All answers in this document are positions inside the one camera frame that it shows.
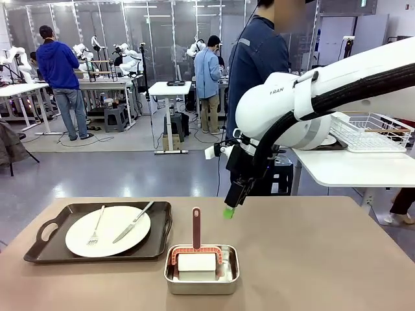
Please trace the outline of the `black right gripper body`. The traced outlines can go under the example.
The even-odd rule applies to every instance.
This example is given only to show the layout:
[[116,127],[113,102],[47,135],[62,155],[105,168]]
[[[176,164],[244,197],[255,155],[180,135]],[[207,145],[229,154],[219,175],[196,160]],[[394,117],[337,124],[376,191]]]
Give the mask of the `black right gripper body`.
[[259,157],[257,153],[249,154],[240,145],[233,145],[226,169],[230,172],[231,182],[259,179]]

